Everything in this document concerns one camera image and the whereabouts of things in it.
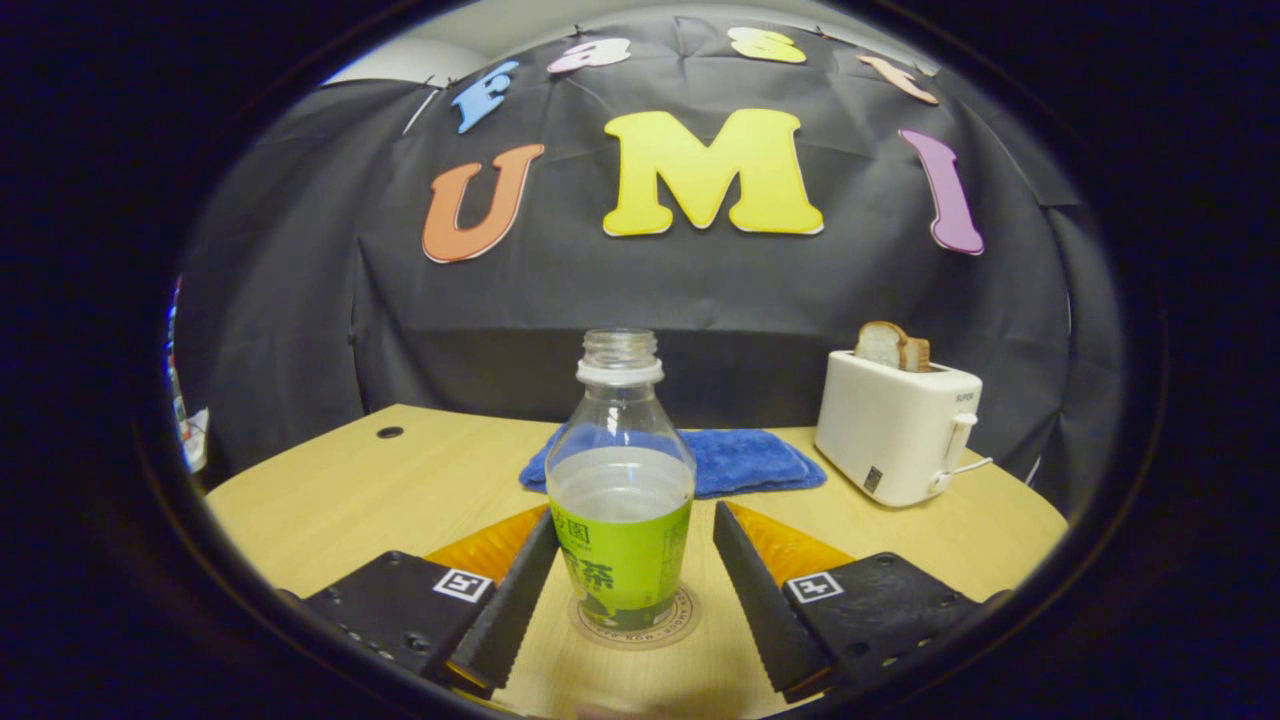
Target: yellow letter m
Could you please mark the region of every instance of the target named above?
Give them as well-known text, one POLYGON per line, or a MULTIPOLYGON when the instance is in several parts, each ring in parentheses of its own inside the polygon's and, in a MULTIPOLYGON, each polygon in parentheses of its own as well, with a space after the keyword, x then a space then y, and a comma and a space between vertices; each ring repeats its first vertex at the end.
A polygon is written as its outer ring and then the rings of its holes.
POLYGON ((618 206, 604 217, 612 236, 654 234, 671 227, 672 213, 658 204, 658 176, 689 222, 705 228, 716 219, 737 177, 742 197, 728 210, 749 232, 813 234, 822 213, 809 204, 796 161, 795 115, 778 110, 737 110, 705 146, 671 113, 614 118, 604 132, 618 138, 618 206))

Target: blue towel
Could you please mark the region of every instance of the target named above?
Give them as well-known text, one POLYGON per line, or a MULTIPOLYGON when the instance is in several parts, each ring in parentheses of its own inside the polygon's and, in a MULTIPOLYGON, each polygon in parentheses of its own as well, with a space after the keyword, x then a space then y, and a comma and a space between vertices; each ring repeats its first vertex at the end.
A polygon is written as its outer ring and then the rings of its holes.
MULTIPOLYGON (((547 445, 529 460, 529 465, 520 473, 520 484, 547 492, 544 470, 547 452, 563 430, 564 427, 561 425, 547 445)), ((741 492, 813 488, 827 482, 827 474, 817 462, 764 430, 681 430, 680 437, 685 438, 698 462, 694 496, 699 498, 741 492)), ((640 438, 635 445, 660 443, 660 438, 654 441, 646 443, 640 438)), ((594 445, 590 442, 590 436, 584 436, 582 442, 594 445)))

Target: green bottle label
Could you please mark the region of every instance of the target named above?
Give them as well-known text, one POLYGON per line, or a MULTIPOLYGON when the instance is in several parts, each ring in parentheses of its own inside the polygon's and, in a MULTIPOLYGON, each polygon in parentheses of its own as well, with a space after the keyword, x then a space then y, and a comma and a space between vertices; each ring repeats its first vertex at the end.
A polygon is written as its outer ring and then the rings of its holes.
POLYGON ((589 520, 550 501, 570 579, 582 611, 618 630, 653 626, 680 583, 692 501, 653 520, 589 520))

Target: white wall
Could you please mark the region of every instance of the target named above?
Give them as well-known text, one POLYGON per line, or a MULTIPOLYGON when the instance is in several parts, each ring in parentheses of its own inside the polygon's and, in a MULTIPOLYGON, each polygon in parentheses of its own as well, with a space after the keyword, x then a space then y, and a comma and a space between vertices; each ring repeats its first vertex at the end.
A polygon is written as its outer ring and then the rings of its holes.
POLYGON ((652 5, 645 0, 480 0, 445 13, 356 60, 326 82, 394 78, 444 86, 508 55, 564 37, 573 24, 584 28, 671 15, 728 15, 822 31, 856 42, 925 74, 937 65, 884 33, 814 0, 707 0, 698 4, 652 5))

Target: round coaster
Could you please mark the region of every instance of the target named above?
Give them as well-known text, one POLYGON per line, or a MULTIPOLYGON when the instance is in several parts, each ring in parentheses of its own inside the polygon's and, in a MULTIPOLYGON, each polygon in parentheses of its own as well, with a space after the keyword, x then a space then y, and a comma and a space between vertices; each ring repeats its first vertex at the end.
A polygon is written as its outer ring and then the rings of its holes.
POLYGON ((591 623, 579 609, 577 597, 570 596, 570 625, 586 639, 616 650, 655 650, 686 638, 703 618, 703 606, 685 585, 676 588, 671 610, 657 625, 645 630, 621 632, 591 623))

